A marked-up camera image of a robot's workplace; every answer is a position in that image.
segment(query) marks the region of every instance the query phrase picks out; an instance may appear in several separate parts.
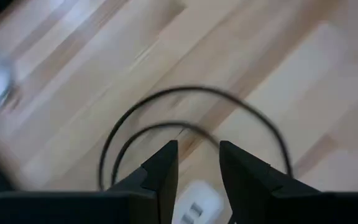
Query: electrical socket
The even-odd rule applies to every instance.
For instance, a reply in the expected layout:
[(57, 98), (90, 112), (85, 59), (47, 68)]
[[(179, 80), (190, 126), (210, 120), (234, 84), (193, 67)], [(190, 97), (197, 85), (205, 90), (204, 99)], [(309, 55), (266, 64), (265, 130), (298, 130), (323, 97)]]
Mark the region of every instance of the electrical socket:
[(190, 183), (173, 210), (173, 224), (210, 224), (219, 217), (223, 198), (202, 180)]

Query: white plug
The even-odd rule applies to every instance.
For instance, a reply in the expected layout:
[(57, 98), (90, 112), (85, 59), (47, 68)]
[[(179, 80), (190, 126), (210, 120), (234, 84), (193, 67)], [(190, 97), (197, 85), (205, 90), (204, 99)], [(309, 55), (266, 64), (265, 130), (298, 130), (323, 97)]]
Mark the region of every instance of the white plug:
[(209, 224), (223, 210), (223, 198), (202, 180), (192, 182), (180, 195), (173, 210), (173, 224)]

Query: wooden floor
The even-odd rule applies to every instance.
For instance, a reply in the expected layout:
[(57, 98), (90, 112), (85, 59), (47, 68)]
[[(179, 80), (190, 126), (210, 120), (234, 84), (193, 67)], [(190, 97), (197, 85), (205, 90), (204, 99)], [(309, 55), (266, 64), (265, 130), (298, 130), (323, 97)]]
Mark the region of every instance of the wooden floor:
[[(0, 57), (18, 105), (0, 114), (0, 158), (25, 189), (96, 189), (104, 140), (136, 101), (173, 85), (218, 86), (274, 120), (296, 177), (358, 190), (358, 1), (22, 0), (0, 16)], [(124, 141), (165, 119), (198, 123), (283, 170), (277, 146), (247, 113), (202, 94), (167, 97), (120, 130)], [(204, 179), (224, 195), (212, 145), (187, 130), (148, 133), (120, 176), (169, 139), (180, 142), (178, 191)], [(220, 221), (230, 214), (226, 209)]]

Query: white power outlet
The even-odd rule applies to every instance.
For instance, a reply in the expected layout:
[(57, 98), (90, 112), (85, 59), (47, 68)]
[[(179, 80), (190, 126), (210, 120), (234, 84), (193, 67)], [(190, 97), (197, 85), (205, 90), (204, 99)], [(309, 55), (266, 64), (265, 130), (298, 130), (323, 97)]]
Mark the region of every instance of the white power outlet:
[(223, 198), (202, 180), (192, 182), (173, 210), (173, 224), (210, 224), (223, 210)]

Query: power cord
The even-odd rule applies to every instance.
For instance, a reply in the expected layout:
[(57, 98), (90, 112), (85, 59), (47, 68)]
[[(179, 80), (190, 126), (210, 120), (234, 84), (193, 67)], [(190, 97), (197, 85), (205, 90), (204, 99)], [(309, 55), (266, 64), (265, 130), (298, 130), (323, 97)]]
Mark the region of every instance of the power cord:
[[(206, 87), (206, 86), (176, 86), (176, 87), (172, 87), (172, 88), (168, 88), (168, 89), (165, 89), (165, 90), (158, 91), (158, 92), (156, 92), (156, 93), (144, 98), (143, 100), (140, 100), (135, 105), (133, 105), (131, 108), (129, 108), (129, 110), (127, 110), (124, 113), (124, 115), (121, 116), (121, 118), (114, 125), (114, 127), (111, 130), (106, 142), (104, 143), (103, 150), (101, 152), (100, 159), (99, 159), (98, 186), (99, 186), (100, 190), (104, 190), (103, 168), (104, 168), (104, 162), (106, 160), (107, 151), (109, 150), (109, 147), (111, 145), (111, 141), (112, 141), (113, 137), (116, 135), (116, 133), (118, 132), (118, 129), (122, 126), (124, 121), (135, 110), (137, 110), (140, 107), (146, 105), (147, 103), (150, 103), (151, 101), (156, 100), (157, 98), (163, 97), (165, 95), (169, 95), (171, 93), (178, 93), (178, 92), (184, 92), (184, 91), (185, 92), (189, 92), (189, 91), (205, 92), (205, 93), (210, 93), (210, 94), (213, 94), (213, 95), (223, 97), (223, 98), (227, 99), (228, 101), (233, 102), (237, 106), (240, 106), (243, 110), (246, 110), (250, 114), (254, 115), (264, 126), (267, 127), (267, 129), (275, 137), (275, 139), (276, 139), (276, 141), (277, 141), (277, 143), (278, 143), (278, 145), (280, 147), (280, 150), (281, 150), (281, 154), (282, 154), (282, 157), (283, 157), (286, 172), (290, 177), (293, 177), (293, 171), (292, 171), (292, 167), (291, 167), (290, 156), (289, 156), (288, 148), (287, 148), (287, 145), (285, 144), (284, 138), (282, 137), (282, 134), (280, 133), (280, 131), (278, 130), (276, 125), (274, 125), (274, 123), (268, 117), (266, 117), (266, 115), (264, 115), (262, 112), (260, 112), (258, 109), (254, 108), (253, 106), (251, 106), (247, 102), (243, 102), (240, 99), (236, 98), (235, 96), (232, 96), (230, 93), (227, 93), (225, 91), (219, 90), (217, 88)], [(215, 140), (215, 138), (212, 135), (210, 135), (203, 128), (198, 127), (197, 125), (194, 125), (194, 124), (190, 124), (190, 123), (183, 122), (183, 121), (168, 121), (166, 123), (159, 123), (159, 124), (148, 126), (148, 127), (144, 128), (144, 129), (138, 131), (133, 136), (131, 136), (129, 138), (129, 140), (123, 145), (121, 150), (119, 151), (118, 157), (117, 157), (117, 159), (116, 159), (116, 161), (114, 163), (114, 167), (113, 167), (112, 174), (111, 174), (111, 185), (115, 184), (115, 182), (116, 182), (116, 177), (117, 177), (119, 165), (120, 165), (120, 163), (122, 161), (122, 158), (124, 157), (125, 152), (127, 151), (128, 147), (131, 145), (132, 142), (134, 142), (139, 136), (141, 136), (142, 134), (144, 134), (145, 132), (147, 132), (147, 131), (149, 131), (151, 129), (161, 129), (161, 128), (171, 128), (171, 127), (176, 127), (176, 128), (181, 127), (181, 128), (191, 129), (192, 131), (194, 131), (194, 132), (206, 137), (215, 146), (219, 147), (218, 141)]]

